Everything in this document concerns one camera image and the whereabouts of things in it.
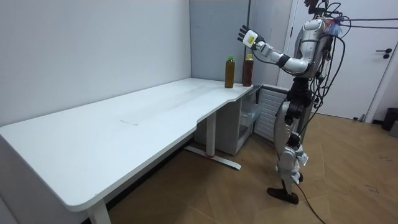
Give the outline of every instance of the robot leg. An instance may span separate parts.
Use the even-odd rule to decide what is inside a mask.
[[[277,199],[293,204],[299,203],[299,198],[292,192],[293,176],[299,175],[299,164],[295,150],[288,146],[289,139],[295,136],[292,133],[294,118],[288,115],[290,102],[281,105],[274,125],[274,143],[278,155],[277,170],[282,179],[283,189],[268,188],[267,193]]]

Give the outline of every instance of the desk leg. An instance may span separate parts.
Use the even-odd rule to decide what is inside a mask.
[[[104,200],[100,200],[87,210],[91,224],[111,224]]]
[[[240,170],[242,168],[241,165],[229,161],[227,159],[223,159],[215,155],[216,152],[216,115],[214,112],[209,117],[207,117],[207,132],[206,132],[206,152],[203,152],[200,149],[197,149],[192,146],[185,147],[186,150],[199,154],[201,156],[206,156],[209,159],[213,159],[214,161],[220,162],[227,166],[230,166],[234,169]]]

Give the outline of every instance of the plastic bottle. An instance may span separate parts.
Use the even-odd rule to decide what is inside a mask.
[[[225,63],[225,88],[234,87],[235,62],[233,56],[228,56]]]
[[[243,86],[251,86],[251,77],[253,73],[254,60],[251,54],[248,54],[243,63]]]

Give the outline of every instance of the door handle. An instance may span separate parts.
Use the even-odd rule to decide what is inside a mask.
[[[389,54],[392,52],[392,49],[386,49],[386,50],[377,50],[376,52],[385,52],[386,54]]]

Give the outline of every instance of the humanoid robot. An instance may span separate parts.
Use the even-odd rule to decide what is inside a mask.
[[[278,157],[276,168],[282,179],[283,189],[267,189],[269,195],[293,204],[298,204],[299,198],[292,192],[292,184],[303,181],[299,162],[305,165],[308,160],[303,151],[301,136],[293,132],[294,124],[303,110],[313,102],[309,81],[321,78],[321,65],[330,56],[331,44],[335,38],[334,35],[325,33],[327,18],[323,17],[325,11],[315,7],[317,3],[318,0],[305,1],[306,6],[310,7],[309,14],[315,16],[303,25],[297,37],[295,57],[276,51],[259,34],[246,26],[240,29],[238,37],[247,47],[257,50],[295,77],[292,88],[279,108],[274,125],[274,144]]]

